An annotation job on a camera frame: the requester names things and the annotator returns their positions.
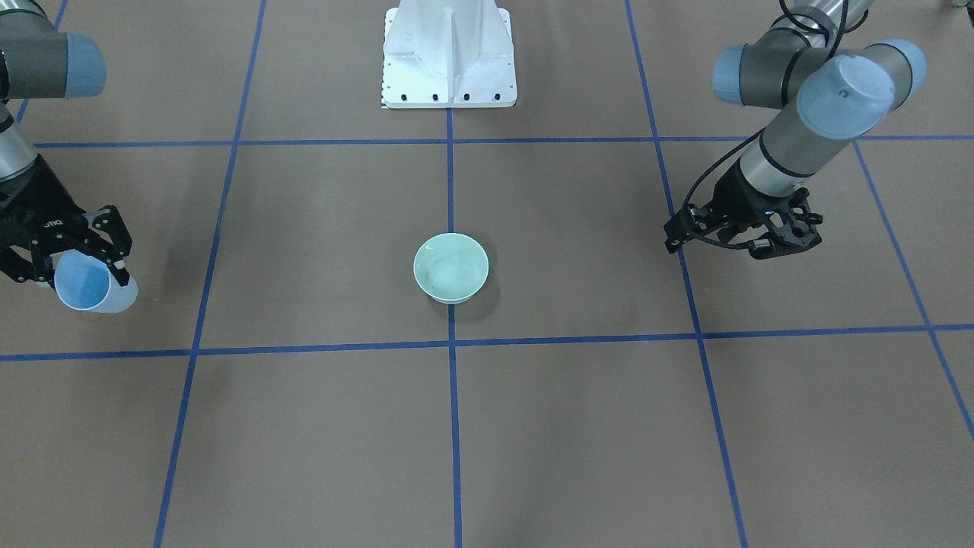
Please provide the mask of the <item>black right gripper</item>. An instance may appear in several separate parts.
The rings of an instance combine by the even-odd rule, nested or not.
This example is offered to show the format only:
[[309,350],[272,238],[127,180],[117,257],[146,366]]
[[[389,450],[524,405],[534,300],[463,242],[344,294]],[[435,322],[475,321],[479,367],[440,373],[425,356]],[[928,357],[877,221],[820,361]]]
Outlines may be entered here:
[[[125,260],[133,240],[114,205],[85,214],[42,156],[19,174],[3,177],[1,190],[1,270],[11,281],[53,288],[51,256],[67,250],[87,253],[86,242],[90,255],[108,268],[119,287],[132,284]],[[88,240],[86,219],[95,235]],[[24,259],[14,247],[31,252],[31,259]]]

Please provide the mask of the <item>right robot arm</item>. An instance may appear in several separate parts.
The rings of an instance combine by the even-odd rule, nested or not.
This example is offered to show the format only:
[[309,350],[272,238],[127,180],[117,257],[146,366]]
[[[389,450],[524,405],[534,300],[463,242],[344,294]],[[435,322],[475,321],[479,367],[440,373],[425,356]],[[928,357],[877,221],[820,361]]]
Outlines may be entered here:
[[[2,3],[1,52],[2,100],[94,97],[107,83],[97,44],[56,29],[35,1]],[[1,132],[3,273],[15,283],[53,285],[53,257],[76,250],[128,285],[132,236],[118,208],[79,207],[7,107]]]

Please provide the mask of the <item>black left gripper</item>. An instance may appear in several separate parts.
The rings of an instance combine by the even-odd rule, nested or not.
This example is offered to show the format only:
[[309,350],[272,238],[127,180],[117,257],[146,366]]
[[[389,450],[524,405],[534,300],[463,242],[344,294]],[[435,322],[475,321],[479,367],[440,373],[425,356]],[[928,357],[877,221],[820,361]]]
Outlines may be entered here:
[[711,234],[716,234],[717,241],[733,241],[750,230],[758,230],[753,240],[758,239],[766,232],[750,205],[750,198],[758,192],[761,191],[745,180],[741,167],[734,165],[718,180],[713,197],[703,208],[682,205],[664,223],[667,252],[676,254],[689,241],[701,241]]

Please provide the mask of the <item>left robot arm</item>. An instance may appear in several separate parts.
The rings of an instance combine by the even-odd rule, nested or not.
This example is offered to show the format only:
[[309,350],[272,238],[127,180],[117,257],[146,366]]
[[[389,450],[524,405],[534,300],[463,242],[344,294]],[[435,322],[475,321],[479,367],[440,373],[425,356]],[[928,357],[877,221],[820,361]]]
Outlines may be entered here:
[[777,114],[724,156],[730,167],[706,204],[684,199],[664,226],[667,252],[700,241],[766,260],[821,243],[823,218],[808,205],[807,181],[907,104],[928,77],[925,53],[908,40],[842,48],[871,5],[780,4],[757,42],[720,53],[711,73],[716,98]]

